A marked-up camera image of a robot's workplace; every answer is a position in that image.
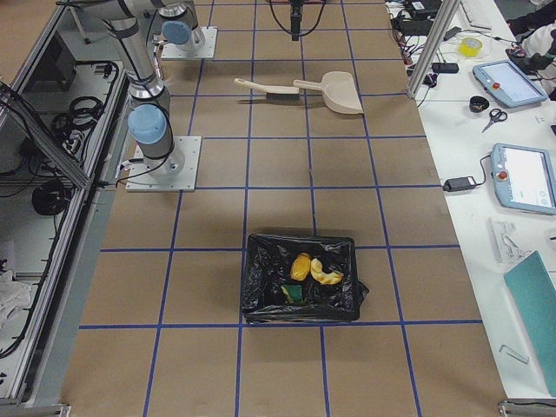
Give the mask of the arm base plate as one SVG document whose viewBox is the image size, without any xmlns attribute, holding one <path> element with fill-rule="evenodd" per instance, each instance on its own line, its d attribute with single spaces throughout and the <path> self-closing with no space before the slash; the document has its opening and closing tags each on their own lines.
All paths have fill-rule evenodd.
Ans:
<svg viewBox="0 0 556 417">
<path fill-rule="evenodd" d="M 166 162 L 147 159 L 132 164 L 125 188 L 129 192 L 194 192 L 201 154 L 200 136 L 175 136 L 174 150 Z"/>
<path fill-rule="evenodd" d="M 217 32 L 214 26 L 198 26 L 193 30 L 182 22 L 166 22 L 162 26 L 165 44 L 161 58 L 167 61 L 213 59 Z"/>
</svg>

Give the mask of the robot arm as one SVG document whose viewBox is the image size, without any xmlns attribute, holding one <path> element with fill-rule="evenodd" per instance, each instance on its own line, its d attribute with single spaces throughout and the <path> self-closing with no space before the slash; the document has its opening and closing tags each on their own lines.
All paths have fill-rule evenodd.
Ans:
<svg viewBox="0 0 556 417">
<path fill-rule="evenodd" d="M 156 73 L 153 58 L 140 32 L 139 17 L 154 11 L 163 24 L 190 39 L 189 12 L 184 1 L 58 1 L 103 22 L 129 79 L 132 110 L 129 132 L 142 151 L 145 172 L 156 177 L 177 174 L 184 155 L 176 147 L 169 121 L 169 90 Z"/>
<path fill-rule="evenodd" d="M 162 36 L 178 49 L 193 53 L 205 44 L 193 1 L 160 8 L 158 13 L 162 18 Z"/>
</svg>

